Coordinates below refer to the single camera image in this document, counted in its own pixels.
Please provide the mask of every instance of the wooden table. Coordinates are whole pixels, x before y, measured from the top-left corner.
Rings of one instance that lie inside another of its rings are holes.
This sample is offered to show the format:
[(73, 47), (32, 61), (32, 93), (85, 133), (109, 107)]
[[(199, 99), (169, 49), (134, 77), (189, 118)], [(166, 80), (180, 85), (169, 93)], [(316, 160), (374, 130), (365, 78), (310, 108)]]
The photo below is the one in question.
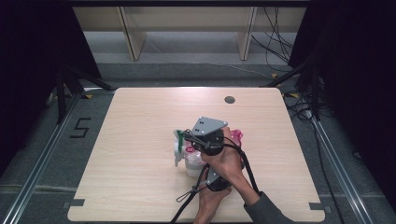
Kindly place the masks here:
[[(233, 104), (224, 98), (232, 96)], [(114, 95), (68, 217), (73, 221), (168, 222), (191, 189), (184, 163), (174, 165), (173, 130), (191, 129), (199, 117), (226, 120), (244, 134), (260, 190), (289, 218), (321, 221), (322, 210), (289, 114), (278, 89), (121, 88)], [(178, 221), (193, 221), (198, 195)], [(236, 190), (213, 219), (251, 221)]]

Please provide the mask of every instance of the dark sleeve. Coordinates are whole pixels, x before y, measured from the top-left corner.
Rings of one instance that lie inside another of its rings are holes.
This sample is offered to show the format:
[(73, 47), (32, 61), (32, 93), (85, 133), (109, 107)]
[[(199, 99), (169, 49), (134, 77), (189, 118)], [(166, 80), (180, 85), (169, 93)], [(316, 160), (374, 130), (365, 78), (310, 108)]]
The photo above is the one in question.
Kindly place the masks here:
[(261, 192), (261, 197), (256, 203), (251, 206), (245, 205), (245, 210), (255, 224), (294, 223), (285, 217), (263, 192)]

